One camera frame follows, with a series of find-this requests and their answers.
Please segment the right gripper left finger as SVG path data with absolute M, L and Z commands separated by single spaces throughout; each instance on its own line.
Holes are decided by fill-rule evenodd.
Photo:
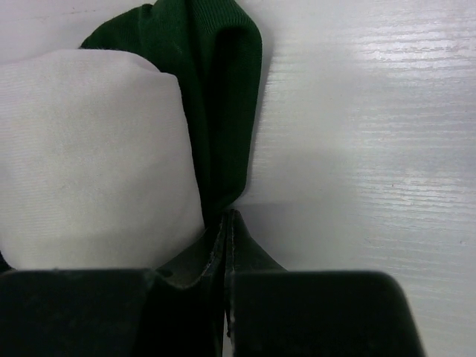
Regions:
M 227 216 L 222 214 L 191 246 L 155 270 L 160 278 L 178 289 L 189 289 L 203 277 L 214 274 L 225 250 Z

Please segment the cream and green t-shirt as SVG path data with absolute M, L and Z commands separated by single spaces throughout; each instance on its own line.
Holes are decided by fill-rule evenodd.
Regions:
M 157 268 L 244 191 L 262 69 L 234 1 L 157 1 L 1 67 L 1 254 Z

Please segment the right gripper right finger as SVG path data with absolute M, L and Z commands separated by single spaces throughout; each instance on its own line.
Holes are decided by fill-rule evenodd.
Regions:
M 252 238 L 238 210 L 228 211 L 225 236 L 225 272 L 227 274 L 286 271 Z

